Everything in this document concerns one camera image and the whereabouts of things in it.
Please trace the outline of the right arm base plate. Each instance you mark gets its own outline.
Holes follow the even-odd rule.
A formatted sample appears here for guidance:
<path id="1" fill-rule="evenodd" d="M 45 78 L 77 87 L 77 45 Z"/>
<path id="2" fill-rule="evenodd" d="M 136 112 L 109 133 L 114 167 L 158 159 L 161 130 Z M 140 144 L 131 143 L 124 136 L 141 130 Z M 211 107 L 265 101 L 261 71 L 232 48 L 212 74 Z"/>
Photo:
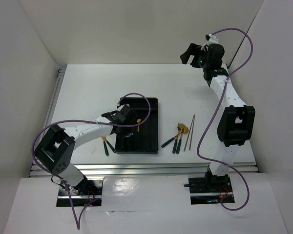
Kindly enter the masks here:
<path id="1" fill-rule="evenodd" d="M 220 204 L 221 199 L 224 199 L 223 203 L 235 202 L 230 178 L 208 184 L 203 177 L 193 177 L 183 186 L 189 190 L 191 205 Z"/>

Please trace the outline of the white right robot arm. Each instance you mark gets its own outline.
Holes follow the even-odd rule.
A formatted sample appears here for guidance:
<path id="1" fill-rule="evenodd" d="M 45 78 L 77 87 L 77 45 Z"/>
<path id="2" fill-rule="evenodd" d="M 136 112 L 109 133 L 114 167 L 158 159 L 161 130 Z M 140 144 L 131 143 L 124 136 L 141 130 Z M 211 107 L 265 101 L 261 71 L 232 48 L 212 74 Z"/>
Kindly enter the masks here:
<path id="1" fill-rule="evenodd" d="M 238 149 L 252 134 L 255 108 L 248 106 L 231 84 L 227 70 L 222 66 L 224 47 L 217 43 L 197 45 L 191 43 L 180 56 L 181 62 L 203 69 L 203 77 L 219 98 L 223 113 L 217 127 L 220 141 L 216 156 L 207 167 L 204 178 L 191 178 L 187 187 L 192 193 L 215 193 L 229 183 L 229 168 Z"/>

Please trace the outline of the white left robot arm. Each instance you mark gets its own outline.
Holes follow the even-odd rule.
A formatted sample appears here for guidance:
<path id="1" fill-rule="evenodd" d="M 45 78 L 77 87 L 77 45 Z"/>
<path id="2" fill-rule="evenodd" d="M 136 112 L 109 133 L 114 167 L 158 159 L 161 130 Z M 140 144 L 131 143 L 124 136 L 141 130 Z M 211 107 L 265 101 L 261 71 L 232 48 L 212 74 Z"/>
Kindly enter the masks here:
<path id="1" fill-rule="evenodd" d="M 112 134 L 128 135 L 128 125 L 136 124 L 137 113 L 113 111 L 102 114 L 93 123 L 84 123 L 62 128 L 51 126 L 33 151 L 36 162 L 47 172 L 60 177 L 77 195 L 83 194 L 91 185 L 86 176 L 71 163 L 73 152 L 78 147 L 97 138 Z"/>

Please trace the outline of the gold fork green handle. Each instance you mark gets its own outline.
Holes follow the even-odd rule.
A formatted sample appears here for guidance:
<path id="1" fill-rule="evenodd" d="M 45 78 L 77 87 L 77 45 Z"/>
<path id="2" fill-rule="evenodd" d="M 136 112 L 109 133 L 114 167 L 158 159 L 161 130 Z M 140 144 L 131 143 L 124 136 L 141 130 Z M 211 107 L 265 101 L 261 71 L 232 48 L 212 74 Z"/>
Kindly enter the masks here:
<path id="1" fill-rule="evenodd" d="M 141 118 L 137 119 L 137 124 L 139 124 L 142 121 Z M 137 147 L 139 147 L 140 145 L 140 126 L 137 126 L 137 136 L 136 136 L 136 140 L 137 140 Z"/>

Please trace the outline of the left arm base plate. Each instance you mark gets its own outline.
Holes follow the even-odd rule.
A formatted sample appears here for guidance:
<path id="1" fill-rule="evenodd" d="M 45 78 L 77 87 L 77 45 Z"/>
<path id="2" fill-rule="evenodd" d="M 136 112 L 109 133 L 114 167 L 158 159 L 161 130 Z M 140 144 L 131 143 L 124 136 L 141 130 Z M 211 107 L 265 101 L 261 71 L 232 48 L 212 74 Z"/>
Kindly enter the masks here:
<path id="1" fill-rule="evenodd" d="M 83 207 L 89 202 L 91 202 L 89 206 L 99 207 L 102 205 L 103 180 L 89 180 L 89 183 L 90 184 L 87 185 L 81 192 L 75 190 L 71 186 L 69 187 L 74 207 Z M 65 184 L 61 181 L 58 190 L 56 207 L 70 206 L 68 192 L 65 189 Z"/>

